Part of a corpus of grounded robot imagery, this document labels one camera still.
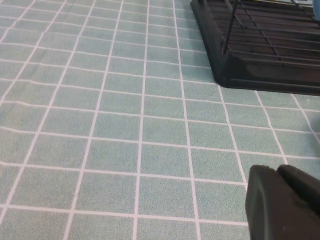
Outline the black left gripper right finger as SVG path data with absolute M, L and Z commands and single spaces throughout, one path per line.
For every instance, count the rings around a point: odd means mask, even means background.
M 320 180 L 292 166 L 280 165 L 277 172 L 310 209 L 320 214 Z

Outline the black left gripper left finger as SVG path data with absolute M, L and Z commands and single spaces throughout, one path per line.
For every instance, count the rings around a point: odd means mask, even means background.
M 277 169 L 253 165 L 245 212 L 252 240 L 318 240 L 320 214 L 285 182 Z

